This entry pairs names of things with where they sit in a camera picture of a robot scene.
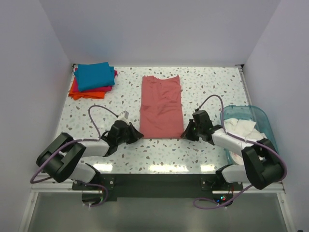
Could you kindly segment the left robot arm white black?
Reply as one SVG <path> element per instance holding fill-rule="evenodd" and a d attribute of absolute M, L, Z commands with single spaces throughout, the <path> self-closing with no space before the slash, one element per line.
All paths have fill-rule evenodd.
<path fill-rule="evenodd" d="M 116 120 L 98 140 L 74 139 L 63 132 L 38 156 L 36 164 L 39 169 L 30 182 L 34 184 L 53 179 L 61 183 L 73 179 L 82 181 L 88 189 L 96 189 L 100 184 L 96 175 L 98 170 L 90 164 L 81 163 L 81 158 L 108 157 L 117 151 L 119 145 L 132 144 L 143 137 L 131 122 L 124 120 Z"/>

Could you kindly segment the salmon pink t-shirt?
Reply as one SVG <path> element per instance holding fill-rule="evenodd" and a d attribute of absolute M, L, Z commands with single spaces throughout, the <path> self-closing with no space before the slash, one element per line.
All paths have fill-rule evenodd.
<path fill-rule="evenodd" d="M 179 139 L 184 131 L 180 77 L 144 76 L 141 85 L 140 132 L 145 139 Z"/>

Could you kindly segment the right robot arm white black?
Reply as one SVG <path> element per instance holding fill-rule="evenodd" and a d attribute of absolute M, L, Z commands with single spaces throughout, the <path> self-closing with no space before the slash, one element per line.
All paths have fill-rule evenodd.
<path fill-rule="evenodd" d="M 208 113 L 196 109 L 181 138 L 200 139 L 241 155 L 243 165 L 230 164 L 220 169 L 215 184 L 221 190 L 234 182 L 249 182 L 256 189 L 264 189 L 287 176 L 287 167 L 269 139 L 248 140 L 226 131 L 222 125 L 213 125 Z"/>

